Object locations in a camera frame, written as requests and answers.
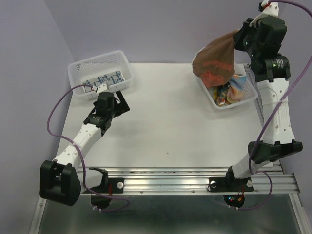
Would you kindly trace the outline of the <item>blue white patterned towel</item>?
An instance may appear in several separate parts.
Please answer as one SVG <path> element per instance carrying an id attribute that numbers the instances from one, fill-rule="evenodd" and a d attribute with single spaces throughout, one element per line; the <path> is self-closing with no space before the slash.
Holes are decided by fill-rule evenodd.
<path id="1" fill-rule="evenodd" d="M 126 80 L 121 71 L 113 71 L 97 76 L 89 76 L 82 80 L 81 84 L 92 85 L 99 87 L 106 83 L 111 92 L 121 91 L 127 88 Z"/>

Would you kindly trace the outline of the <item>brown bear towel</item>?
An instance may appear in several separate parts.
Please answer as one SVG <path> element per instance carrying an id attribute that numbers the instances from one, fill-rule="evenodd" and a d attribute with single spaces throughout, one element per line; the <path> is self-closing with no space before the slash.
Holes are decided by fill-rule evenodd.
<path id="1" fill-rule="evenodd" d="M 226 84 L 234 75 L 234 30 L 206 45 L 192 61 L 193 74 L 206 88 Z"/>

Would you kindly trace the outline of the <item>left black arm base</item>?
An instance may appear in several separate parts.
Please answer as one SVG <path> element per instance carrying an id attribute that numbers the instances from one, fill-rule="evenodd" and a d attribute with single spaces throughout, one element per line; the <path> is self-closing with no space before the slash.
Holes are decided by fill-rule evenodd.
<path id="1" fill-rule="evenodd" d="M 124 190 L 124 178 L 110 177 L 108 171 L 91 167 L 86 171 L 86 185 L 97 193 L 122 194 Z"/>

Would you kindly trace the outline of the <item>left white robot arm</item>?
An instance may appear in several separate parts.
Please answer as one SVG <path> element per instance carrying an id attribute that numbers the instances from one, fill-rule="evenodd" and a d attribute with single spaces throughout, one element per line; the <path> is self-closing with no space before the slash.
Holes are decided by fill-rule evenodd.
<path id="1" fill-rule="evenodd" d="M 74 139 L 53 160 L 40 167 L 41 198 L 73 206 L 84 192 L 104 198 L 94 208 L 104 211 L 116 194 L 123 193 L 124 178 L 109 178 L 105 169 L 85 166 L 84 158 L 111 127 L 112 120 L 130 110 L 121 91 L 99 92 L 94 107 Z"/>

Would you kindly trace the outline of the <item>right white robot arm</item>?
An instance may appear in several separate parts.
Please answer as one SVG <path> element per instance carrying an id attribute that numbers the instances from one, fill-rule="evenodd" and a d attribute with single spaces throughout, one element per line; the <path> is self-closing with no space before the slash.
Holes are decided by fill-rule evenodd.
<path id="1" fill-rule="evenodd" d="M 249 143 L 248 154 L 229 168 L 224 178 L 229 190 L 236 190 L 242 179 L 264 165 L 303 149 L 302 142 L 295 139 L 290 121 L 290 63 L 279 53 L 286 32 L 282 19 L 265 16 L 248 18 L 233 36 L 234 48 L 248 53 L 251 59 L 250 68 L 260 92 L 265 123 L 258 139 Z"/>

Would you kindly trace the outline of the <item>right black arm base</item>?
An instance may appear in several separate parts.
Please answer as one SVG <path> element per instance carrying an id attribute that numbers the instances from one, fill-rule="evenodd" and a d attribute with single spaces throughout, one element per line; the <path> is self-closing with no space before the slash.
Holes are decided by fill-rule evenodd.
<path id="1" fill-rule="evenodd" d="M 251 178 L 229 181 L 226 177 L 210 177 L 207 190 L 212 193 L 238 193 L 253 192 L 254 188 Z"/>

